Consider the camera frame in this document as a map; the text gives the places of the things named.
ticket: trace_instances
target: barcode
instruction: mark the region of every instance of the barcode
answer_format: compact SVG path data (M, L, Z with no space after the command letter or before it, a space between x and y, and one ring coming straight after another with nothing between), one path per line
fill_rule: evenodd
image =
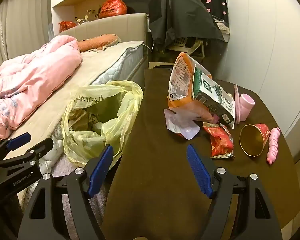
M186 83L186 84L188 83L188 81L189 81L189 75L188 75L187 72L185 72L185 73L183 74L182 81L183 81L184 83Z

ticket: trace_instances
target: paper cup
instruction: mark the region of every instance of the paper cup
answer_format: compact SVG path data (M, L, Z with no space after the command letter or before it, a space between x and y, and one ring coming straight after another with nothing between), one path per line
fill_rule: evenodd
M250 114L251 109L255 105L253 98L247 94L241 94L240 96L240 121L244 122L248 115Z
M259 156L269 139L270 130L263 123L247 124L240 132L240 146L246 155Z

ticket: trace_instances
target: red paper cup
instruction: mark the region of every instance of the red paper cup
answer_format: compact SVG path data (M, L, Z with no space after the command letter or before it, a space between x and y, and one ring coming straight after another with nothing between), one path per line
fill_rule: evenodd
M269 139L270 130L264 123L247 124L240 132L240 146L246 155L259 156Z

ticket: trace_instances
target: metal screw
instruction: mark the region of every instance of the metal screw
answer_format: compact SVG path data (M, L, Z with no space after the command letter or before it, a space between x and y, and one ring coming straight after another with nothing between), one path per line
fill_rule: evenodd
M50 179L50 174L49 173L46 173L42 176L43 179L47 180L47 179Z
M253 180L256 180L258 179L258 176L254 173L250 174L250 178L253 179Z
M77 168L77 169L75 169L75 174L81 174L81 173L83 173L83 168Z
M217 168L217 172L219 174L225 174L226 173L226 170L224 168Z

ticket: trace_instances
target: pink comforter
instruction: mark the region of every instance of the pink comforter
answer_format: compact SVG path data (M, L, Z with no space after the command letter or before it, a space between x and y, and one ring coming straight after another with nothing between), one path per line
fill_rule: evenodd
M57 36L31 54L0 66L0 139L7 138L82 61L77 40Z

